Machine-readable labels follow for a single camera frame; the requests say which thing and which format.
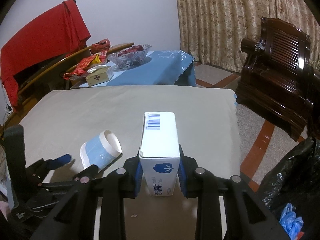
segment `blue and white paper cup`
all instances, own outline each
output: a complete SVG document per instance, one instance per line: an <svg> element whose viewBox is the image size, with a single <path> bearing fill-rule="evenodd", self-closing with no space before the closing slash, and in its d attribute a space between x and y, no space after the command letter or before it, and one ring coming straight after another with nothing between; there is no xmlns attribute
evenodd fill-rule
<svg viewBox="0 0 320 240"><path fill-rule="evenodd" d="M118 138L109 130L101 132L90 141L84 143L80 149L82 165L86 169L90 165L103 170L122 153Z"/></svg>

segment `tissue box logo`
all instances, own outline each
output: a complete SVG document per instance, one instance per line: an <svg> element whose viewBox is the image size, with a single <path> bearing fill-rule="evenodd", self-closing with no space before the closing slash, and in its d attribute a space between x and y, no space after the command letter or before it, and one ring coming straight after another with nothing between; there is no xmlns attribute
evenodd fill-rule
<svg viewBox="0 0 320 240"><path fill-rule="evenodd" d="M158 163L153 169L159 173L170 173L173 170L171 163Z"/></svg>

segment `chair backrest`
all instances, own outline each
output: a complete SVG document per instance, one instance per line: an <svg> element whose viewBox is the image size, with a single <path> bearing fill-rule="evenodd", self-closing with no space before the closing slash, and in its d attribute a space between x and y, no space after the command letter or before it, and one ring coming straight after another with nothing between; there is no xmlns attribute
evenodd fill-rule
<svg viewBox="0 0 320 240"><path fill-rule="evenodd" d="M268 67L293 80L303 79L310 57L309 35L283 20L262 17L260 37Z"/></svg>

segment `curtain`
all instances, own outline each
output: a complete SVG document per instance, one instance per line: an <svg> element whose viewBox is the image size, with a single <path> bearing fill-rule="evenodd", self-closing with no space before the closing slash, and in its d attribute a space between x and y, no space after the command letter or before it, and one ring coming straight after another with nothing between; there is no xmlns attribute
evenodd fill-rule
<svg viewBox="0 0 320 240"><path fill-rule="evenodd" d="M261 16L280 18L310 35L310 64L320 66L320 27L303 0L177 0L181 49L203 64L241 72L244 37L260 38Z"/></svg>

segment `metal screw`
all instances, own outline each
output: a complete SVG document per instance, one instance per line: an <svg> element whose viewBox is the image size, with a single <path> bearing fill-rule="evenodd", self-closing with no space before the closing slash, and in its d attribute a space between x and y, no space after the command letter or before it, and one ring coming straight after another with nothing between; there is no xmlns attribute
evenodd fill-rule
<svg viewBox="0 0 320 240"><path fill-rule="evenodd" d="M204 168L201 168L201 167L198 167L198 168L196 168L196 173L197 174L204 174Z"/></svg>
<svg viewBox="0 0 320 240"><path fill-rule="evenodd" d="M83 184L86 184L86 183L89 182L89 180L90 180L89 177L84 176L84 177L82 177L82 178L80 179L80 182L83 183Z"/></svg>
<svg viewBox="0 0 320 240"><path fill-rule="evenodd" d="M125 174L125 172L126 172L125 168L119 168L116 171L116 173L118 173L119 175Z"/></svg>
<svg viewBox="0 0 320 240"><path fill-rule="evenodd" d="M238 175L232 176L232 180L236 183L239 183L241 181L241 178Z"/></svg>

